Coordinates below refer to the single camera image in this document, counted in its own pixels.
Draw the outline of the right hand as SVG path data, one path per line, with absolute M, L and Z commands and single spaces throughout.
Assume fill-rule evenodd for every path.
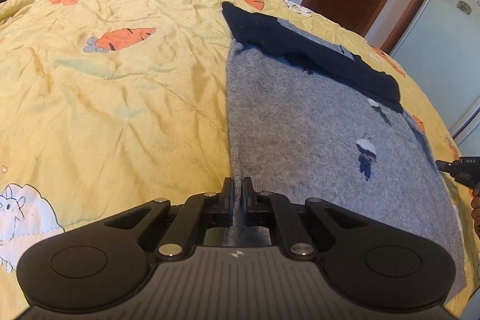
M 476 187 L 472 191 L 473 199 L 471 201 L 471 217 L 473 219 L 474 231 L 477 237 L 480 237 L 480 195 L 479 187 Z

